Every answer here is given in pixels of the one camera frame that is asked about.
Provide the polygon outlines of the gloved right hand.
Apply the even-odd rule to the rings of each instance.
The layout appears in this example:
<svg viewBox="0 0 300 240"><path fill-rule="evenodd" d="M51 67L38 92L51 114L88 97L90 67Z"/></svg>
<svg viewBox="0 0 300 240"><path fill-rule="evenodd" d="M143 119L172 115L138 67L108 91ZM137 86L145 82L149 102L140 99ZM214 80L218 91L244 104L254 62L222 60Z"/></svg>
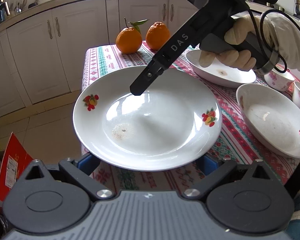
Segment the gloved right hand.
<svg viewBox="0 0 300 240"><path fill-rule="evenodd" d="M229 25L228 31L209 34L200 43L199 64L206 68L214 59L220 63L249 71L254 67L267 73L279 63L278 41L270 20L245 15Z"/></svg>

